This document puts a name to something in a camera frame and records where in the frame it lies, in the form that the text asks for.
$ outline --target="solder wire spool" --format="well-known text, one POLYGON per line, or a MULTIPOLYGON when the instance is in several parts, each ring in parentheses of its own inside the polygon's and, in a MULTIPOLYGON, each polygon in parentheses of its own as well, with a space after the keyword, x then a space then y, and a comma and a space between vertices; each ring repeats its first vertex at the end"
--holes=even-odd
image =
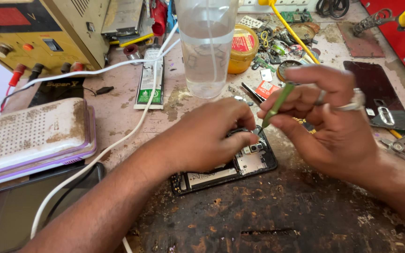
MULTIPOLYGON (((139 52, 139 47, 136 44, 128 45, 123 49, 123 53, 129 60, 142 59, 142 55, 139 52)), ((131 65, 139 65, 141 63, 131 63, 131 65)))

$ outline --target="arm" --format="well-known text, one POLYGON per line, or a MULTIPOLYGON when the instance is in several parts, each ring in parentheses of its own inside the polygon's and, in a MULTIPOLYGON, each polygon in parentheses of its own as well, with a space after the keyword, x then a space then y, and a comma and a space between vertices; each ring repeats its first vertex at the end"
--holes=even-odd
POLYGON ((251 132, 225 138, 237 123, 256 128, 248 105, 235 99, 195 109, 140 147, 20 252, 113 252, 162 181, 178 171, 213 169, 257 142, 251 132))
POLYGON ((381 150, 371 180, 362 179, 358 185, 386 202, 405 217, 405 160, 381 150))
MULTIPOLYGON (((354 76, 321 65, 289 68, 286 76, 302 84, 281 106, 270 123, 293 142, 301 157, 318 171, 363 187, 405 217, 405 161, 380 150, 363 111, 338 111, 349 103, 356 86, 354 76), (326 91, 323 105, 314 106, 326 91), (291 117, 306 118, 315 126, 311 135, 291 117)), ((279 91, 261 104, 263 118, 279 91)))

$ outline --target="green tool handle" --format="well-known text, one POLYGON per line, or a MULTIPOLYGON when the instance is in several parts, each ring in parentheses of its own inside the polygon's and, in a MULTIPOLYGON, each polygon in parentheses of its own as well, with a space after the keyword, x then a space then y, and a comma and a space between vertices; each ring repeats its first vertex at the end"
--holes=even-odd
POLYGON ((284 103, 285 99, 289 96, 289 94, 292 92, 293 88, 295 88, 295 85, 292 83, 286 83, 284 89, 282 90, 282 93, 279 95, 278 99, 273 104, 273 107, 267 112, 265 118, 263 119, 262 122, 262 129, 270 125, 268 120, 270 120, 271 117, 274 115, 278 114, 279 108, 281 107, 282 103, 284 103))

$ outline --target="digital display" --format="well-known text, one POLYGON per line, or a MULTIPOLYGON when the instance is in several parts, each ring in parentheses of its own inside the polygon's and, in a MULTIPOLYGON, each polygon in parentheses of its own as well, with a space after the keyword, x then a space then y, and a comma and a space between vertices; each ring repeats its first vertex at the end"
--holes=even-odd
POLYGON ((0 26, 31 25, 17 8, 0 8, 0 26))

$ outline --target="clear plastic cup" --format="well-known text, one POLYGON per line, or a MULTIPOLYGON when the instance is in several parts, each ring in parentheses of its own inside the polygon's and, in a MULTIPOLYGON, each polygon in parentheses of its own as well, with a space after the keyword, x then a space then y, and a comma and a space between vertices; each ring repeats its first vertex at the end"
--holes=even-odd
POLYGON ((197 97, 213 98, 226 84, 238 0, 176 0, 185 78, 197 97))

